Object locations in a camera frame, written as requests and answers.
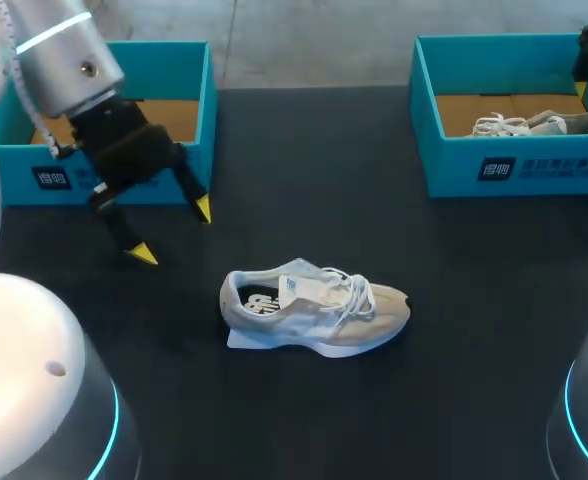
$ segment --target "shoelace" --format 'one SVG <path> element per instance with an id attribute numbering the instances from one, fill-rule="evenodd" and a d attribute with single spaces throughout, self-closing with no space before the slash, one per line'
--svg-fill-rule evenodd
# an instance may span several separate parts
<path id="1" fill-rule="evenodd" d="M 530 127 L 524 118 L 503 118 L 500 113 L 492 112 L 494 117 L 479 118 L 472 130 L 479 137 L 511 137 L 531 135 Z"/>
<path id="2" fill-rule="evenodd" d="M 321 310 L 326 312 L 341 311 L 342 313 L 336 322 L 338 326 L 343 320 L 351 315 L 369 316 L 376 310 L 376 300 L 374 300 L 374 292 L 372 286 L 362 275 L 348 275 L 347 273 L 337 270 L 336 268 L 326 267 L 323 269 L 328 272 L 333 278 L 330 280 L 327 291 L 332 288 L 342 286 L 349 289 L 349 298 L 346 302 L 335 307 L 323 307 Z M 361 311 L 365 302 L 369 302 L 370 308 Z"/>

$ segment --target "open box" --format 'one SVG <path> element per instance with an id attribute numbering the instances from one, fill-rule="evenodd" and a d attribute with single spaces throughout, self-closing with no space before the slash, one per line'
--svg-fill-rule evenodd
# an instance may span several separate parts
<path id="1" fill-rule="evenodd" d="M 204 42 L 113 42 L 125 73 L 120 93 L 141 101 L 152 123 L 167 127 L 188 153 L 194 173 L 209 190 L 214 160 L 217 92 L 209 45 Z M 67 120 L 48 120 L 61 144 L 71 141 Z M 81 152 L 57 161 L 49 153 L 12 86 L 0 102 L 0 172 L 3 204 L 82 205 L 100 183 Z M 123 204 L 181 204 L 171 172 L 119 197 Z"/>
<path id="2" fill-rule="evenodd" d="M 490 116 L 490 108 L 525 118 L 545 110 L 583 111 L 572 78 L 577 39 L 417 39 L 410 110 L 430 196 L 588 194 L 588 135 L 460 136 L 471 134 L 475 118 Z M 583 102 L 588 109 L 588 87 Z"/>

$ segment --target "shoe sole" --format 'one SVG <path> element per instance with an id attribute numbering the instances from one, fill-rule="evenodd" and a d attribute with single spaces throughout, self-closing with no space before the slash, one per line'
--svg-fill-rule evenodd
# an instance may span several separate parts
<path id="1" fill-rule="evenodd" d="M 287 345 L 295 345 L 307 347 L 314 350 L 316 353 L 327 358 L 345 358 L 359 355 L 372 350 L 384 343 L 392 340 L 396 335 L 403 331 L 403 328 L 393 332 L 385 337 L 379 338 L 374 342 L 364 343 L 354 346 L 337 346 L 328 345 L 327 343 L 316 342 L 313 340 L 306 340 L 299 337 L 291 337 L 285 335 L 265 335 L 254 332 L 244 332 L 240 330 L 230 330 L 230 335 L 227 338 L 227 346 L 229 348 L 238 348 L 245 350 L 269 350 L 272 348 L 284 347 Z"/>

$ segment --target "blue cardboard box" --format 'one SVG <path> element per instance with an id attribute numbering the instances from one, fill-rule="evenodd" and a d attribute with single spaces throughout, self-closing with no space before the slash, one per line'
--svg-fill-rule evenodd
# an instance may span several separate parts
<path id="1" fill-rule="evenodd" d="M 214 160 L 217 92 L 205 42 L 113 42 L 125 73 L 120 93 L 136 100 L 197 101 L 196 131 L 183 143 L 197 177 L 210 188 Z M 12 86 L 0 102 L 0 171 L 4 206 L 84 205 L 100 181 L 81 152 L 57 161 L 45 145 L 31 145 L 34 128 Z M 122 204 L 185 203 L 169 171 L 119 197 Z"/>
<path id="2" fill-rule="evenodd" d="M 444 95 L 576 95 L 577 38 L 417 39 L 410 110 L 430 196 L 588 194 L 588 135 L 448 137 L 436 101 Z M 588 87 L 583 100 L 588 109 Z"/>

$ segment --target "concrete floor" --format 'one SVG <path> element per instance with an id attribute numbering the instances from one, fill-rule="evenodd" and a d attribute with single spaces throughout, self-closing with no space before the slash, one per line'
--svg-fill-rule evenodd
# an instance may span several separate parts
<path id="1" fill-rule="evenodd" d="M 208 40 L 227 88 L 406 83 L 419 34 L 588 24 L 588 0 L 86 1 L 109 39 Z"/>

